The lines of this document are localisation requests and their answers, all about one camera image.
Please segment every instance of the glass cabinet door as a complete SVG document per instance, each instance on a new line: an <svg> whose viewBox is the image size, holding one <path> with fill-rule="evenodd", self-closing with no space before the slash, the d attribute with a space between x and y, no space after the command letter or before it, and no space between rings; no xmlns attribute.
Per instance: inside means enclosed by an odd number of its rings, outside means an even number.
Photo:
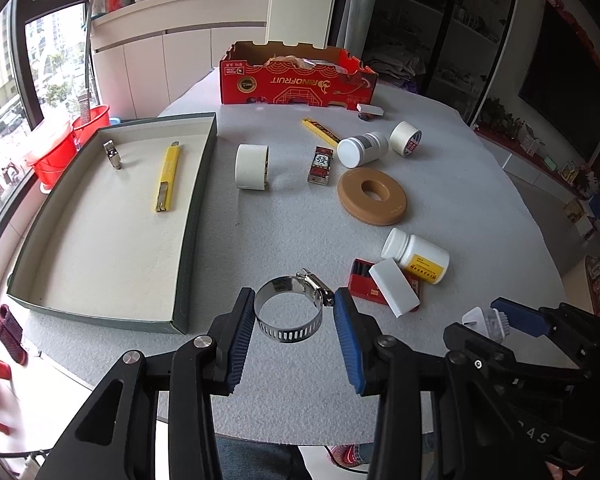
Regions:
<svg viewBox="0 0 600 480"><path fill-rule="evenodd" d="M458 110L469 123L506 30L513 0L455 0L426 96Z"/></svg>
<svg viewBox="0 0 600 480"><path fill-rule="evenodd" d="M420 92L446 3L376 0L363 60L381 80Z"/></svg>

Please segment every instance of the red bucket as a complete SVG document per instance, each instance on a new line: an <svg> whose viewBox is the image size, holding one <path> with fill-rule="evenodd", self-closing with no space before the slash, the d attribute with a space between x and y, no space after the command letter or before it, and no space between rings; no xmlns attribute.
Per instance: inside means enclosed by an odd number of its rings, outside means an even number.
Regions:
<svg viewBox="0 0 600 480"><path fill-rule="evenodd" d="M27 142L25 162L47 189L53 187L77 153L69 117L59 114L44 119L29 134Z"/></svg>
<svg viewBox="0 0 600 480"><path fill-rule="evenodd" d="M82 124L81 118L78 117L72 124L78 146L83 147L87 143L87 140L91 139L91 136L98 128L109 125L109 105L101 105L92 108L91 121L86 124Z"/></svg>

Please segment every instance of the red box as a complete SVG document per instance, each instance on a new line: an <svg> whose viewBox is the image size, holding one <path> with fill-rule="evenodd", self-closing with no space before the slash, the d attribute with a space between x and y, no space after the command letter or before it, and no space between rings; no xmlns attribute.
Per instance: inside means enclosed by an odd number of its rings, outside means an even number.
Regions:
<svg viewBox="0 0 600 480"><path fill-rule="evenodd" d="M290 61L265 63L272 57L296 56L324 60L328 64L298 68ZM343 48L315 48L307 43L286 46L281 41L264 45L237 41L220 62L220 97L225 105L306 103L312 106L343 106L356 110L369 104L378 74Z"/></svg>

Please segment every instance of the white pill bottle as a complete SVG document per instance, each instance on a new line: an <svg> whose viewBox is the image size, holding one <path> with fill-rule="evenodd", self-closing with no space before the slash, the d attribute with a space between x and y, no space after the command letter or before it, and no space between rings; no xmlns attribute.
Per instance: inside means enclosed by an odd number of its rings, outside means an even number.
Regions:
<svg viewBox="0 0 600 480"><path fill-rule="evenodd" d="M347 168L357 168L389 151L389 141L380 132L342 139L338 143L338 160Z"/></svg>
<svg viewBox="0 0 600 480"><path fill-rule="evenodd" d="M381 256L395 260L402 270L434 285L445 277L449 267L449 253L444 249L395 227L384 243Z"/></svg>

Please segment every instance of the tape roll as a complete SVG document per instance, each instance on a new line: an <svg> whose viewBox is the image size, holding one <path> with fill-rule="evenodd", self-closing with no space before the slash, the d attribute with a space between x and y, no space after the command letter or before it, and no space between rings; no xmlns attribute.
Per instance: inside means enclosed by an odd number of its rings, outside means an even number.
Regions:
<svg viewBox="0 0 600 480"><path fill-rule="evenodd" d="M416 149L421 138L422 132L419 129L407 121L402 121L391 132L389 146L394 152L407 156Z"/></svg>
<svg viewBox="0 0 600 480"><path fill-rule="evenodd" d="M240 189L264 190L268 165L268 146L241 144L235 156L235 185Z"/></svg>

